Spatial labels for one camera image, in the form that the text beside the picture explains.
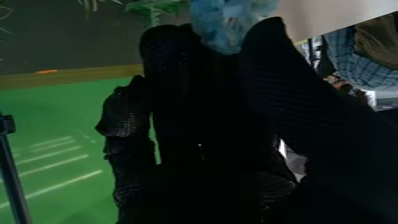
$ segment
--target black clothing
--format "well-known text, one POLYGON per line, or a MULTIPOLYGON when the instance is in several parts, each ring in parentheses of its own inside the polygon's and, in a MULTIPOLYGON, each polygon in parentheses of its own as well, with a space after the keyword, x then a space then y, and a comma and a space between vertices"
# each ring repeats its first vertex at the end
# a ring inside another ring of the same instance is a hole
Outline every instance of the black clothing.
POLYGON ((119 223, 398 223, 396 129, 316 76, 281 18, 254 26, 233 57, 187 29, 148 31, 139 83, 149 87, 128 86, 141 97, 117 93, 105 102, 125 117, 105 111, 98 126, 119 223), (153 103, 137 104, 144 98, 153 103), (142 111, 153 111, 160 166, 142 111), (309 159, 295 190, 276 134, 309 159))
POLYGON ((249 107, 309 159, 283 223, 398 223, 396 128, 318 77, 279 18, 247 34, 240 75, 249 107))

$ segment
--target green floor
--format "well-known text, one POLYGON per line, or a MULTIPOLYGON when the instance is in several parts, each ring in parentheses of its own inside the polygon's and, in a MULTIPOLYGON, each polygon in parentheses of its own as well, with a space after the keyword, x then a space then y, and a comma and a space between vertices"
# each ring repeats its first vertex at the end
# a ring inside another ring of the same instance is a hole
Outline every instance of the green floor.
MULTIPOLYGON (((14 115, 9 136, 34 223, 116 221, 112 173, 94 132, 102 102, 126 79, 0 92, 0 110, 14 115)), ((0 223, 13 214, 0 184, 0 223)))

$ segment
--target stand pole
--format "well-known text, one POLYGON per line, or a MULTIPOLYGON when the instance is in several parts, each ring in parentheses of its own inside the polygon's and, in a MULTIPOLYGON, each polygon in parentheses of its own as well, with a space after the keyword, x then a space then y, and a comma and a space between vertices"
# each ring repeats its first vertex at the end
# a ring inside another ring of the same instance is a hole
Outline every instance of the stand pole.
POLYGON ((0 113, 0 173, 9 196, 9 205, 18 224, 30 224, 29 206, 23 196, 22 183, 18 178, 16 164, 11 154, 7 134, 14 133, 13 116, 4 116, 0 113))

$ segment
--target plaid shirt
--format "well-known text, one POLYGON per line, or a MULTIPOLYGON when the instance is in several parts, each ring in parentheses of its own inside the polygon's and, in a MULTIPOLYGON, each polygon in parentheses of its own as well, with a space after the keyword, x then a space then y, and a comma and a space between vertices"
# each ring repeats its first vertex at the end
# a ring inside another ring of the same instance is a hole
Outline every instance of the plaid shirt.
POLYGON ((329 58, 338 76, 366 90, 398 90, 398 70, 389 69, 356 53, 356 27, 325 35, 329 58))

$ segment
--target white surface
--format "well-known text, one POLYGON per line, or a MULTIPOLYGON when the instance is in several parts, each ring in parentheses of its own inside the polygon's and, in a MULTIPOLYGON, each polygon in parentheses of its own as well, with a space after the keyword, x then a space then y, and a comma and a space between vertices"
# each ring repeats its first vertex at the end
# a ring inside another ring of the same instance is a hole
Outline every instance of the white surface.
POLYGON ((276 16, 301 41, 398 11, 398 0, 281 0, 276 16))

